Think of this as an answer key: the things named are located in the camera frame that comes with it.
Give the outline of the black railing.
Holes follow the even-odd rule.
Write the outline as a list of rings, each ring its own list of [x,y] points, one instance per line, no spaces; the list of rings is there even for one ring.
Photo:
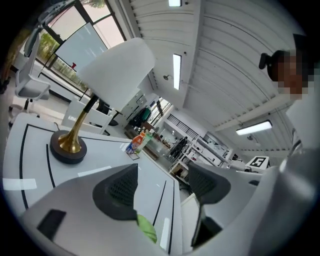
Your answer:
[[[180,121],[178,118],[176,118],[174,115],[170,114],[167,118],[168,121],[173,123],[175,126],[177,126],[179,129],[181,129],[183,132],[188,134],[191,137],[197,137],[199,134],[195,132],[193,129],[191,129],[188,125]]]

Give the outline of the grey and white office chair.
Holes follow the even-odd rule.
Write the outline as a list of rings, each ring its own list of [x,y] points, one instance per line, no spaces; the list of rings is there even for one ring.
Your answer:
[[[27,113],[39,118],[40,114],[28,108],[29,104],[34,101],[49,99],[49,89],[51,88],[51,84],[32,75],[39,46],[40,35],[38,32],[32,35],[32,37],[30,37],[25,43],[24,51],[26,52],[27,50],[30,50],[30,53],[24,66],[15,74],[14,91],[16,97],[25,99],[25,103],[24,106],[12,104],[8,107],[11,123],[13,123],[14,119],[18,116],[17,114],[13,114],[14,109],[18,110],[19,114]]]

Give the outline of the green lettuce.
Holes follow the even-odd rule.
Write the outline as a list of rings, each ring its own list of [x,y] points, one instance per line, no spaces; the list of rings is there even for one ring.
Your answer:
[[[154,244],[157,243],[158,238],[154,226],[141,214],[137,215],[137,225],[145,236],[147,236]]]

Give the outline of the orange drink bottle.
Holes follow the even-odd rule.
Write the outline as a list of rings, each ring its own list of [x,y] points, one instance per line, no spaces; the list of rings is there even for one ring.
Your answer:
[[[125,152],[128,155],[132,155],[135,153],[136,149],[142,144],[144,138],[146,136],[146,133],[144,131],[142,131],[139,135],[137,135],[136,137],[134,137],[131,142],[129,143],[129,145],[126,147]]]

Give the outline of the grey lockers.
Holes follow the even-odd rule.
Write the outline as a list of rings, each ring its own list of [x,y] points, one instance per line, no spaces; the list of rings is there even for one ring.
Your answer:
[[[145,94],[137,89],[133,97],[128,101],[128,103],[123,107],[121,113],[126,120],[130,120],[135,116],[135,114],[145,106],[147,99]]]

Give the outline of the green drink bottle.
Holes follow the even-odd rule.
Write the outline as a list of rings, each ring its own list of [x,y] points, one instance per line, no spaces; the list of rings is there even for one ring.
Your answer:
[[[145,133],[145,136],[144,136],[142,143],[135,151],[136,154],[139,154],[143,150],[143,148],[146,146],[146,144],[152,139],[153,133],[154,133],[153,129],[151,129],[150,131],[147,131]]]

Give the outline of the white shelving unit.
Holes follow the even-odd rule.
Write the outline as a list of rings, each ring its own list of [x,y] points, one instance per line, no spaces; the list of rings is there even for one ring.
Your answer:
[[[169,174],[188,185],[189,167],[192,163],[222,168],[232,162],[234,155],[232,150],[207,142],[198,135],[184,146],[175,157],[173,164],[169,168]]]

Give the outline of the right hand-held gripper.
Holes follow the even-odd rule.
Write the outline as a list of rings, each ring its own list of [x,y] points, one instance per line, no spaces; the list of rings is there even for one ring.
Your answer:
[[[268,156],[255,156],[245,164],[244,170],[253,173],[263,173],[270,167],[271,164]]]

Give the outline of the black framed window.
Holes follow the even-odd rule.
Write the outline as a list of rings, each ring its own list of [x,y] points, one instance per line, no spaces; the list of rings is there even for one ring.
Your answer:
[[[73,88],[90,95],[91,91],[76,76],[74,67],[56,55],[58,47],[86,24],[92,25],[107,49],[126,40],[108,0],[75,0],[40,32],[36,59]]]

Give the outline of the white table lamp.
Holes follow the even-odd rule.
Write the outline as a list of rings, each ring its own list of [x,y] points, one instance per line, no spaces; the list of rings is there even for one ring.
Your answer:
[[[96,57],[77,71],[93,96],[80,112],[70,131],[58,130],[50,139],[50,151],[60,162],[78,164],[87,154],[79,130],[97,100],[121,110],[131,94],[155,66],[155,57],[142,38],[124,41]]]

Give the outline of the green hanging garment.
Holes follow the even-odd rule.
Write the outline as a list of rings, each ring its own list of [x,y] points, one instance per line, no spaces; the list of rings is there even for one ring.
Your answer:
[[[151,109],[149,107],[145,107],[144,109],[142,109],[140,111],[140,113],[138,114],[137,116],[137,121],[138,122],[141,122],[141,123],[144,123],[146,122],[150,116],[151,116]]]

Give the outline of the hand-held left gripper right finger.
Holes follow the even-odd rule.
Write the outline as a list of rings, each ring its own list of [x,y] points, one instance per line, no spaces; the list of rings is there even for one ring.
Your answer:
[[[262,174],[191,163],[188,182],[199,204],[191,246],[195,249],[225,229],[245,208]]]

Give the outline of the black gaming chair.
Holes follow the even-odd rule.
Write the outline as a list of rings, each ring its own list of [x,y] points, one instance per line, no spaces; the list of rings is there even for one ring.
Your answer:
[[[188,142],[188,137],[185,136],[183,138],[181,138],[177,144],[173,147],[173,149],[170,152],[170,157],[174,160],[183,150],[183,148],[185,147],[185,145]]]

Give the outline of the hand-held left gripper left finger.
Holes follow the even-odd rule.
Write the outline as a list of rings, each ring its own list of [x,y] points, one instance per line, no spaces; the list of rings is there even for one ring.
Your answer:
[[[48,256],[165,256],[138,226],[138,165],[67,180],[29,207],[23,225]]]

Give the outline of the black office chair with headrest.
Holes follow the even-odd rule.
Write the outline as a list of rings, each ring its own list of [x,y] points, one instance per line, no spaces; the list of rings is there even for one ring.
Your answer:
[[[97,107],[96,110],[99,111],[99,112],[101,112],[101,113],[103,113],[103,114],[105,114],[105,115],[108,115],[109,112],[111,111],[111,108],[110,108],[110,105],[109,105],[109,104],[107,104],[107,103],[105,103],[103,100],[99,99],[98,107]],[[111,120],[110,123],[109,123],[109,126],[115,127],[115,126],[117,126],[117,125],[119,124],[119,123],[115,120],[115,118],[116,118],[118,115],[122,115],[122,113],[116,110],[116,111],[115,111],[115,114],[114,114],[114,116],[113,116],[113,118],[112,118],[112,120]]]

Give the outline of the white whiteboard on stand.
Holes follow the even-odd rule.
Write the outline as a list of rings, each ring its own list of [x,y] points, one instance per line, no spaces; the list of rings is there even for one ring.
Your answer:
[[[87,23],[64,41],[55,54],[71,69],[72,64],[75,63],[76,67],[72,70],[77,72],[107,49],[92,24]]]

